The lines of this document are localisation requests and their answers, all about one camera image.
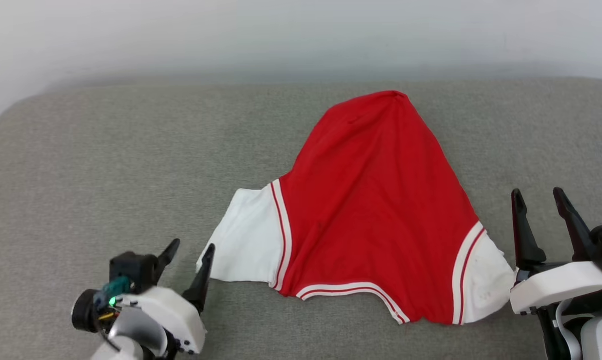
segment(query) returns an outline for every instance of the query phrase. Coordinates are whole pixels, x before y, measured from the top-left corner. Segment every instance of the red stripe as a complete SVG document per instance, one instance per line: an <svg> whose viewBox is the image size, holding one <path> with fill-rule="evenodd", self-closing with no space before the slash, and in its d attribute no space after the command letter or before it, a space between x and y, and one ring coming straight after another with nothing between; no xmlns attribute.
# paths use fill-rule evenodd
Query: red stripe
<svg viewBox="0 0 602 360"><path fill-rule="evenodd" d="M283 253L281 253L281 262L278 264L278 270L276 271L276 281L274 282L274 289L278 286L278 276L281 273L281 267L283 267L283 259L285 258L285 231L283 230L283 218L281 217L281 209L278 207L278 201L276 200L276 193L274 192L273 183L269 183L269 187L272 189L272 198L276 204L276 212L278 212L278 223L281 225L281 235L283 235Z"/></svg>
<svg viewBox="0 0 602 360"><path fill-rule="evenodd" d="M463 292L463 278L465 278L465 268L467 268L467 262L470 260L470 254L472 253L472 249L474 249L474 245L476 245L476 241L481 237L481 235L485 232L485 228L479 232L478 235L472 241L472 245L470 246L470 250L467 251L467 255L465 255L465 262L463 263L463 271L461 272L461 314L459 315L459 325L463 322L463 299L465 298L465 293Z"/></svg>
<svg viewBox="0 0 602 360"><path fill-rule="evenodd" d="M375 294L378 294L378 296L383 297L383 299L385 299L385 302L390 305L390 308L392 309L392 312L394 312L396 314L397 317L399 317L399 319L401 319L401 322L403 322L405 324L405 319L403 319L403 317L401 317L401 315L399 315L398 312L396 312L396 310L394 309L394 306L392 306L392 303L387 299L387 297L385 297L385 295L382 294L382 292L379 292L378 290L374 289L373 287L352 287L351 289L336 289L336 290L331 290L331 289L315 289L312 291L308 291L305 294L299 296L299 298L301 298L302 300L304 297L308 296L309 294L312 293L344 293L344 292L351 292L353 290L372 290Z"/></svg>

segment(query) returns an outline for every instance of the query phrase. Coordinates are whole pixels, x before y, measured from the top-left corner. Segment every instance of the gray fabric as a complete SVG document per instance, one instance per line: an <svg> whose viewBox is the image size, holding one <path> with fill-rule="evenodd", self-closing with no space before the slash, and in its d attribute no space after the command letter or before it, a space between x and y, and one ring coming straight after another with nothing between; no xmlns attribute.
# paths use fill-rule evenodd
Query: gray fabric
<svg viewBox="0 0 602 360"><path fill-rule="evenodd" d="M571 255L552 187L602 223L602 81L92 88L24 100L0 118L0 358L84 359L100 344L70 310L123 251L182 245L161 285L185 289L238 188L286 173L331 105L403 91L513 265L509 194L539 245ZM202 359L543 359L533 316L397 325L372 294L283 298L213 281Z"/></svg>

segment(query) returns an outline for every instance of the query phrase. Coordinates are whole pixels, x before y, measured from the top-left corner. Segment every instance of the red and white shirt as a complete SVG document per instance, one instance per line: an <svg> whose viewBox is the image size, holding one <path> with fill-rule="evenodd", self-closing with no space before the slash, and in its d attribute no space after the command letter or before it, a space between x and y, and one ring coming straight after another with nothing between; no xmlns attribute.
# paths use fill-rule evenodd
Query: red and white shirt
<svg viewBox="0 0 602 360"><path fill-rule="evenodd" d="M399 324L478 321L507 303L514 281L397 91L329 109L289 173L236 192L209 243L214 279L301 300L375 294Z"/></svg>

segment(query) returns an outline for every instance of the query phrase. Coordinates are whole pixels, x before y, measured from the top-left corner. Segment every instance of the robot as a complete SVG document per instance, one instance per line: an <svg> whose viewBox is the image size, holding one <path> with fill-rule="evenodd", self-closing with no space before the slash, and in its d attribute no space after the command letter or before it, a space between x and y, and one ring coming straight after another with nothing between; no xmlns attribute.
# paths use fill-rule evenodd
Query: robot
<svg viewBox="0 0 602 360"><path fill-rule="evenodd" d="M128 251L109 262L109 283L88 289L72 310L75 329L99 333L104 343L93 360L173 360L177 353L196 355L205 344L200 313L214 259L211 244L189 289L177 294L157 283L173 260L175 239L158 257Z"/></svg>
<svg viewBox="0 0 602 360"><path fill-rule="evenodd" d="M559 187L554 200L570 233L571 262L546 262L527 223L523 196L512 191L518 268L512 310L538 317L548 359L602 360L602 226L589 230Z"/></svg>

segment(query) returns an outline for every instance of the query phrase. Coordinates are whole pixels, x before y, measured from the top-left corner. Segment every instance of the striped trim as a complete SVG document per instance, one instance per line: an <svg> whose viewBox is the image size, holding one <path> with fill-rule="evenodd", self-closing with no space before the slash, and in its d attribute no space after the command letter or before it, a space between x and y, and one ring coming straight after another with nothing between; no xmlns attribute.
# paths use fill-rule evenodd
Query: striped trim
<svg viewBox="0 0 602 360"><path fill-rule="evenodd" d="M410 319L405 316L396 302L383 289L371 282L351 282L342 285L311 285L299 291L296 297L305 301L314 296L348 296L358 293L375 294L381 298L396 322L399 324L410 322Z"/></svg>
<svg viewBox="0 0 602 360"><path fill-rule="evenodd" d="M474 245L481 238L481 235L485 233L485 228L480 221L478 221L467 233L461 248L456 254L456 261L454 262L454 270L452 272L452 298L454 299L454 313L452 315L452 324L463 325L463 306L465 303L465 269L467 263L474 250Z"/></svg>
<svg viewBox="0 0 602 360"><path fill-rule="evenodd" d="M283 288L285 272L287 271L287 267L290 265L290 256L292 255L292 230L290 229L290 221L287 217L285 202L283 201L281 183L277 179L274 180L269 186L272 190L274 203L276 204L278 223L281 227L281 235L283 236L283 251L281 253L281 261L279 262L278 269L276 270L276 279L274 280L274 284L270 285L270 287L279 292Z"/></svg>

